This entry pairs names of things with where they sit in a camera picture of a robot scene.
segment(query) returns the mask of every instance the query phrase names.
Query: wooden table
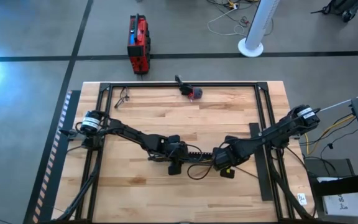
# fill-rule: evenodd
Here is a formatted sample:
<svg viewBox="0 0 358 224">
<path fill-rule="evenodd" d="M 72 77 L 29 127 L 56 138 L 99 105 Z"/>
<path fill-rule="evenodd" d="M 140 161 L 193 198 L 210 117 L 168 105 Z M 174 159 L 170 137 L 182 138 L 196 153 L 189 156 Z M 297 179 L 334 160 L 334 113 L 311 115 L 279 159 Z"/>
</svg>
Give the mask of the wooden table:
<svg viewBox="0 0 358 224">
<path fill-rule="evenodd" d="M 283 82 L 268 82 L 276 121 L 289 111 Z M 84 83 L 75 122 L 94 110 L 99 82 Z M 113 91 L 110 116 L 146 134 L 179 134 L 188 144 L 211 152 L 228 134 L 249 138 L 249 123 L 258 123 L 255 93 L 249 87 L 205 87 L 203 97 L 193 103 L 177 88 L 130 88 L 130 100 L 114 109 L 121 88 Z M 71 142 L 68 148 L 79 146 Z M 300 158 L 298 142 L 289 146 Z M 62 214 L 80 189 L 86 150 L 67 154 L 52 218 Z M 304 193 L 309 213 L 314 201 L 303 166 L 291 153 L 284 155 L 291 191 Z M 168 163 L 147 160 L 137 144 L 117 136 L 107 136 L 94 209 L 94 222 L 275 222 L 273 202 L 260 198 L 258 180 L 236 171 L 235 179 L 225 179 L 212 170 L 203 180 L 191 180 L 183 165 L 182 174 L 169 176 Z M 257 175 L 255 160 L 240 168 Z M 192 174 L 205 167 L 194 169 Z M 282 209 L 287 216 L 281 189 Z M 83 216 L 88 208 L 87 194 Z"/>
</svg>

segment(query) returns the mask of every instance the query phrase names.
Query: wheel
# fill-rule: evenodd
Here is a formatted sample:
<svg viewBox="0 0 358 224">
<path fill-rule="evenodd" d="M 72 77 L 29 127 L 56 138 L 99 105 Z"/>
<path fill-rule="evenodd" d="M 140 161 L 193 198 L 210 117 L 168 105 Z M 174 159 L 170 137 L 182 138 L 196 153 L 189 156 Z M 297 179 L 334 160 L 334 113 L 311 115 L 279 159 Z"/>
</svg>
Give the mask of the wheel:
<svg viewBox="0 0 358 224">
<path fill-rule="evenodd" d="M 344 11 L 342 13 L 342 20 L 343 22 L 349 22 L 354 18 L 355 15 L 356 15 L 355 13 L 352 13 L 350 11 Z"/>
</svg>

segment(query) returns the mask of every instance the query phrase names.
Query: black metal frame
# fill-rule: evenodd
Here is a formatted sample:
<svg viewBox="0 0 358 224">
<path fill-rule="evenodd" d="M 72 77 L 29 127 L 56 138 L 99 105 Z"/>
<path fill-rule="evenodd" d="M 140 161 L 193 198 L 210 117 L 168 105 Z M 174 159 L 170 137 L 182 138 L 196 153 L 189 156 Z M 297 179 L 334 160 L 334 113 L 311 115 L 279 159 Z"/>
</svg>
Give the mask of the black metal frame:
<svg viewBox="0 0 358 224">
<path fill-rule="evenodd" d="M 269 88 L 268 88 L 268 85 L 266 82 L 212 82 L 212 83 L 188 82 L 188 83 L 193 86 L 199 86 L 199 87 L 204 87 L 204 86 L 249 86 L 249 87 L 253 87 L 254 91 L 255 91 L 255 99 L 256 99 L 256 103 L 257 103 L 260 126 L 262 129 L 265 129 L 267 126 L 266 126 L 266 122 L 265 122 L 265 115 L 264 115 L 262 100 L 261 100 L 261 96 L 260 96 L 260 91 L 262 90 L 265 95 L 265 99 L 266 99 L 266 106 L 267 106 L 270 124 L 275 123 L 272 102 L 270 101 Z M 104 94 L 107 92 L 108 98 L 106 101 L 106 107 L 105 107 L 104 111 L 109 113 L 110 108 L 111 108 L 113 88 L 117 88 L 117 87 L 121 88 L 121 87 L 125 87 L 125 86 L 129 87 L 129 88 L 177 87 L 177 83 L 173 83 L 173 82 L 172 83 L 158 83 L 158 82 L 156 82 L 156 83 L 152 83 L 152 82 L 150 82 L 150 83 L 101 83 L 99 86 L 99 94 L 98 94 L 98 100 L 96 103 L 96 110 L 101 110 L 102 99 L 103 99 Z M 101 148 L 98 150 L 98 155 L 97 155 L 98 159 L 96 160 L 96 163 L 99 163 L 98 164 L 99 167 L 101 167 L 101 161 L 102 161 L 101 157 L 103 156 L 103 146 L 104 146 L 104 138 L 102 139 Z M 81 181 L 81 187 L 84 185 L 84 183 L 88 179 L 88 176 L 90 173 L 92 155 L 93 155 L 92 151 L 87 152 L 82 181 Z M 271 150 L 266 150 L 266 155 L 267 155 L 266 159 L 270 160 L 272 162 L 273 160 L 272 160 Z M 285 171 L 283 159 L 280 156 L 277 156 L 277 158 L 278 158 L 278 166 L 279 166 L 280 175 L 281 175 L 283 181 L 287 184 L 288 180 L 287 180 L 287 174 Z M 268 167 L 269 173 L 271 173 L 272 168 L 270 166 L 267 166 L 267 167 Z M 94 213 L 94 205 L 95 205 L 96 194 L 97 194 L 97 189 L 98 189 L 99 172 L 100 172 L 100 169 L 97 172 L 96 178 L 92 184 L 91 195 L 90 195 L 90 200 L 89 200 L 89 207 L 88 207 L 88 214 L 85 219 L 81 218 L 82 210 L 83 210 L 83 200 L 82 200 L 76 209 L 74 222 L 88 222 L 88 223 L 92 222 L 93 213 Z M 270 183 L 271 183 L 271 187 L 272 187 L 273 202 L 275 205 L 277 219 L 283 220 L 284 217 L 283 217 L 283 212 L 282 212 L 282 208 L 281 208 L 280 197 L 278 194 L 277 183 L 272 177 L 270 177 Z M 290 202 L 288 201 L 287 198 L 286 198 L 286 203 L 287 203 L 287 208 L 288 208 L 289 219 L 294 219 L 295 214 L 293 212 L 292 205 L 290 204 Z"/>
</svg>

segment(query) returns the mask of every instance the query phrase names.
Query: gray floor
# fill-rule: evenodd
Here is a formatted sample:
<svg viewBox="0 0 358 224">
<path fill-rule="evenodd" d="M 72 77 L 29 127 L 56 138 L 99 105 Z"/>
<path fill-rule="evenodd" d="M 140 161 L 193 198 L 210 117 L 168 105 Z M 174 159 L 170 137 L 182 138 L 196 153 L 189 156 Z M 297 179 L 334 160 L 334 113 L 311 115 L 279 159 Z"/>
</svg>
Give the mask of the gray floor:
<svg viewBox="0 0 358 224">
<path fill-rule="evenodd" d="M 0 0 L 0 57 L 70 56 L 87 0 Z M 348 24 L 336 16 L 310 14 L 328 1 L 281 0 L 266 52 L 358 51 L 358 14 Z M 253 18 L 256 7 L 233 12 Z M 240 36 L 210 33 L 206 23 L 221 13 L 204 0 L 95 0 L 78 55 L 126 54 L 129 15 L 147 16 L 152 54 L 237 53 Z M 232 32 L 223 17 L 212 25 Z M 152 60 L 144 80 L 283 80 L 291 106 L 324 108 L 358 96 L 356 57 L 270 57 Z M 0 62 L 0 219 L 21 223 L 68 62 Z M 128 60 L 76 62 L 69 90 L 84 81 L 140 80 Z M 322 112 L 316 139 L 347 105 Z M 358 128 L 338 131 L 320 147 Z M 335 143 L 325 158 L 350 158 L 358 173 L 358 133 Z"/>
</svg>

